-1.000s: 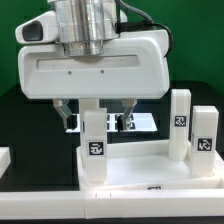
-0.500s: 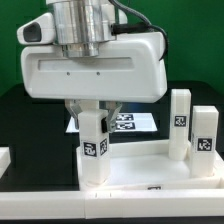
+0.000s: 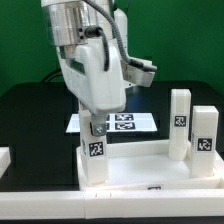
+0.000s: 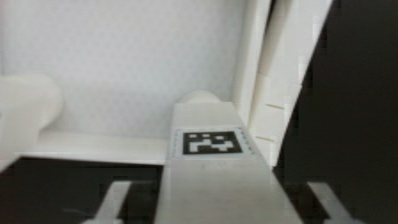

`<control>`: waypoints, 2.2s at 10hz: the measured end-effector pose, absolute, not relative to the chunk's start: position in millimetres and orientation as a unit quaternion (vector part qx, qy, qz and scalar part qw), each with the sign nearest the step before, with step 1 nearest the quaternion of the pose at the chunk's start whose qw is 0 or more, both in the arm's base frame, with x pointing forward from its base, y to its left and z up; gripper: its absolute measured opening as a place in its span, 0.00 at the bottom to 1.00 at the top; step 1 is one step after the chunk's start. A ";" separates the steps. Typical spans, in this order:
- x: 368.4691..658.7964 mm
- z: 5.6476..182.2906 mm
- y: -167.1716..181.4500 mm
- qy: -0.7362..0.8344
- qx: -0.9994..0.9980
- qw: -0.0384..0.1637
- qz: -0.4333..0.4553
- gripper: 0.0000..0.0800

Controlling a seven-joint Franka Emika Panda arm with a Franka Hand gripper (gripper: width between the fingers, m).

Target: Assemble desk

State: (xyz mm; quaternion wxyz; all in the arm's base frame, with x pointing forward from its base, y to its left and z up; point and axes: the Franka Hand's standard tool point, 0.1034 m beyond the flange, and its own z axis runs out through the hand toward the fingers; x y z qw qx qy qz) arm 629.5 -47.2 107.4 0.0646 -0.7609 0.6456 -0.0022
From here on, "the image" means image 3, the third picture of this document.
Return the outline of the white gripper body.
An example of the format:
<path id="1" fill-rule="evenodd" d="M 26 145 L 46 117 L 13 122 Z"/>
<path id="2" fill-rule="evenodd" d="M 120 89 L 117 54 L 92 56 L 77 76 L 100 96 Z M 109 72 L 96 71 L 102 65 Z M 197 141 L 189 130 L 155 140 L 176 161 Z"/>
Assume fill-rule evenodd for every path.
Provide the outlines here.
<path id="1" fill-rule="evenodd" d="M 104 70 L 104 48 L 100 38 L 78 45 L 71 59 L 63 59 L 60 48 L 56 48 L 67 88 L 93 114 L 121 112 L 126 105 L 120 55 L 111 40 L 108 45 L 108 71 Z"/>

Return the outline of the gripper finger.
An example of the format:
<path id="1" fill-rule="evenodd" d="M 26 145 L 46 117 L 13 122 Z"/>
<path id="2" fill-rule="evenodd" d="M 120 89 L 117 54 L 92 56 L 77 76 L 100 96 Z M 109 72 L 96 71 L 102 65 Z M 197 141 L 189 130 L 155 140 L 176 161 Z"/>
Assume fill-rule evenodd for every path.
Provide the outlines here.
<path id="1" fill-rule="evenodd" d="M 105 136 L 107 133 L 106 128 L 106 118 L 105 114 L 103 115 L 91 115 L 91 130 L 92 134 L 95 137 Z"/>

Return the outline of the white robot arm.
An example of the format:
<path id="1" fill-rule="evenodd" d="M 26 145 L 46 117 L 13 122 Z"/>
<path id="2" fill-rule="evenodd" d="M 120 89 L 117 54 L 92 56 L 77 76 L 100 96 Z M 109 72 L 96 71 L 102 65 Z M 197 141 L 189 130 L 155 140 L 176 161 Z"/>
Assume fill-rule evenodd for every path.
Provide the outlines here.
<path id="1" fill-rule="evenodd" d="M 123 66 L 131 59 L 111 13 L 112 0 L 41 0 L 65 84 L 89 113 L 90 133 L 107 132 L 110 113 L 125 109 Z"/>

